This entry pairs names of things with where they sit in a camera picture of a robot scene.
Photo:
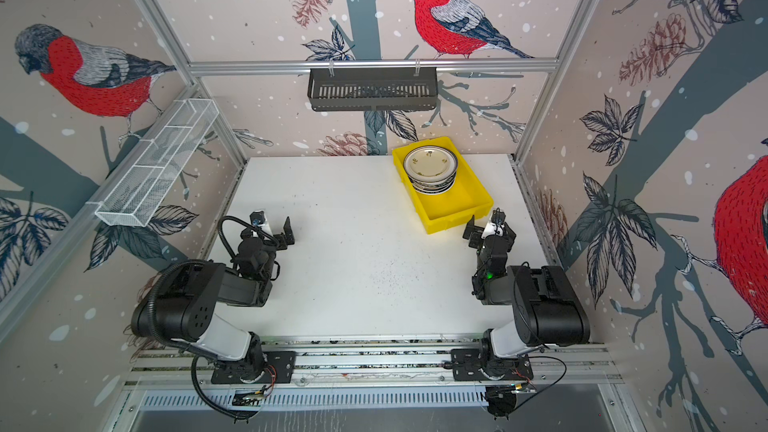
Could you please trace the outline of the yellow plastic bin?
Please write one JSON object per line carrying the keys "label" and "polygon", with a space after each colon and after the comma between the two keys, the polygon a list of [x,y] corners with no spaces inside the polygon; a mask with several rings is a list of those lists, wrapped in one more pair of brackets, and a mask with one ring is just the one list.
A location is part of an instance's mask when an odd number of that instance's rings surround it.
{"label": "yellow plastic bin", "polygon": [[[406,157],[419,146],[440,147],[456,158],[457,174],[451,187],[440,194],[416,190],[405,168]],[[494,202],[464,157],[448,137],[423,140],[392,150],[395,168],[427,234],[434,234],[486,216]]]}

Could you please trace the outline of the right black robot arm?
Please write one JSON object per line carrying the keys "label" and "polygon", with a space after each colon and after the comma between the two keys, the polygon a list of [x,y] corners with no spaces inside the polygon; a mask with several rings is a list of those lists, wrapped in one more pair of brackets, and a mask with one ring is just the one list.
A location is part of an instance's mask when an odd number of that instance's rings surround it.
{"label": "right black robot arm", "polygon": [[586,344],[591,327],[586,312],[559,266],[509,265],[516,233],[497,208],[483,227],[470,219],[463,238],[476,252],[472,295],[486,306],[507,306],[512,318],[484,332],[478,360],[488,369],[511,363],[542,347]]}

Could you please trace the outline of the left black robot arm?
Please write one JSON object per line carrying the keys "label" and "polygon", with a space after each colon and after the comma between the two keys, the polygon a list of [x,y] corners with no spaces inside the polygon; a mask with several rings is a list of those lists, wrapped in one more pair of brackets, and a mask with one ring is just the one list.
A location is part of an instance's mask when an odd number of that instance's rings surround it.
{"label": "left black robot arm", "polygon": [[190,259],[166,268],[134,311],[131,332],[204,357],[218,367],[258,374],[266,367],[261,339],[215,309],[220,304],[266,305],[281,274],[277,253],[295,244],[291,220],[273,233],[262,211],[251,213],[247,220],[224,215],[216,232],[228,261]]}

